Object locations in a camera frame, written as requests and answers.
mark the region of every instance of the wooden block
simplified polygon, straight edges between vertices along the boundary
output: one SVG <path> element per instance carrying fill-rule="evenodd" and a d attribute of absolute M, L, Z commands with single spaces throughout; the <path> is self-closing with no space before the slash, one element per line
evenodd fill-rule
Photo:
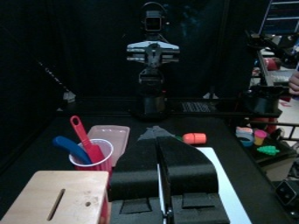
<path fill-rule="evenodd" d="M 107 184 L 105 171 L 37 171 L 1 224 L 99 224 Z"/>

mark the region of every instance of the table surface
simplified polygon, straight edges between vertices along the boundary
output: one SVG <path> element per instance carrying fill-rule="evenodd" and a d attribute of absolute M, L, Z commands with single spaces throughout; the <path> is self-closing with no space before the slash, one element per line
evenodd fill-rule
<path fill-rule="evenodd" d="M 168 117 L 159 122 L 143 122 L 129 116 L 85 115 L 80 117 L 80 120 L 87 130 L 95 125 L 121 125 L 129 127 L 127 148 L 129 148 L 129 145 L 133 145 L 136 139 L 145 133 L 145 129 L 152 128 L 155 125 L 176 136 L 190 132 L 206 133 L 207 143 L 196 146 L 211 147 L 215 150 L 251 222 L 292 223 L 279 204 L 275 188 L 266 174 L 258 167 L 248 151 L 242 147 L 226 123 L 219 118 Z M 75 142 L 79 141 L 71 128 L 68 116 L 55 117 L 24 154 L 1 175 L 0 181 L 5 183 L 5 185 L 0 186 L 1 215 L 4 215 L 13 204 L 17 194 L 36 171 L 73 170 L 67 152 L 52 146 L 52 139 L 57 135 L 68 137 Z"/>

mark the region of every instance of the black table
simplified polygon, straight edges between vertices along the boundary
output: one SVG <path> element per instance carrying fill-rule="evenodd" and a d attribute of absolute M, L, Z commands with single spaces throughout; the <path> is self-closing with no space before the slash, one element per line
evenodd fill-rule
<path fill-rule="evenodd" d="M 275 196 L 275 188 L 260 171 L 254 158 L 242 147 L 234 133 L 219 118 L 211 117 L 168 117 L 159 122 L 143 122 L 131 116 L 79 115 L 85 129 L 93 125 L 121 125 L 131 128 L 127 148 L 145 132 L 145 128 L 157 125 L 176 136 L 188 132 L 207 135 L 207 143 L 200 147 L 211 147 L 235 188 L 239 200 L 252 223 L 292 223 Z M 0 177 L 1 199 L 0 215 L 4 216 L 29 178 L 40 170 L 73 170 L 67 152 L 52 146 L 52 139 L 65 136 L 79 141 L 72 130 L 68 115 L 57 115 L 44 129 L 23 155 L 13 162 Z"/>

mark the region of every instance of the orange object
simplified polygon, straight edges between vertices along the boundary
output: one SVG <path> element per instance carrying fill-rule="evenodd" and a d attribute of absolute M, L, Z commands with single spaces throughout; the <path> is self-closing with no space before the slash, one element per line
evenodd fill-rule
<path fill-rule="evenodd" d="M 203 133 L 188 133 L 182 136 L 182 140 L 187 144 L 206 144 L 207 143 L 207 137 Z"/>

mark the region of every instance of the black backdrop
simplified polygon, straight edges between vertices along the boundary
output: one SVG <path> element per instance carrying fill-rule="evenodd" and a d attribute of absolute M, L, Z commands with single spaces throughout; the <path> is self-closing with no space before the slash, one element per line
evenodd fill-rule
<path fill-rule="evenodd" d="M 0 155 L 20 150 L 60 106 L 63 89 L 83 96 L 135 96 L 143 65 L 127 61 L 127 45 L 144 40 L 141 0 L 0 1 Z M 164 65 L 168 97 L 220 97 L 248 87 L 254 57 L 244 30 L 258 31 L 267 0 L 164 0 L 164 37 L 182 49 Z"/>
<path fill-rule="evenodd" d="M 127 62 L 127 45 L 144 40 L 139 12 L 148 1 L 52 1 L 51 21 L 63 45 L 65 81 L 77 95 L 136 95 L 143 65 Z M 169 25 L 165 39 L 180 62 L 161 67 L 168 96 L 219 96 L 248 87 L 254 65 L 244 30 L 258 30 L 264 1 L 156 1 Z"/>

